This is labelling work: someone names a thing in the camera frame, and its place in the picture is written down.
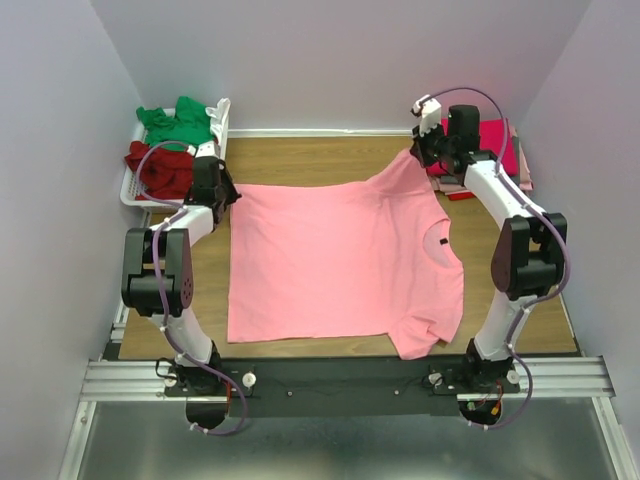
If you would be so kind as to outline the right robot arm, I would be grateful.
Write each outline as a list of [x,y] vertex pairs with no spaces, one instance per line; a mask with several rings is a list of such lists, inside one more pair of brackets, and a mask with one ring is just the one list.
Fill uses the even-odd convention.
[[500,229],[491,260],[495,294],[488,316],[459,364],[432,372],[445,394],[487,391],[514,381],[515,345],[534,308],[559,294],[569,276],[567,220],[525,195],[501,164],[480,147],[480,112],[454,105],[447,114],[434,98],[414,104],[419,123],[412,154],[424,167],[440,165],[482,203]]

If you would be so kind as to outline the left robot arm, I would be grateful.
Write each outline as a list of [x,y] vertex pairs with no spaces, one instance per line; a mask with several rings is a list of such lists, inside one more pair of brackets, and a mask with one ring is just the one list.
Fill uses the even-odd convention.
[[147,228],[126,233],[121,296],[125,306],[148,317],[174,351],[175,363],[189,368],[187,382],[201,395],[223,383],[239,391],[221,371],[215,342],[192,308],[195,282],[192,247],[215,232],[228,208],[241,198],[224,160],[198,154],[193,182],[175,213]]

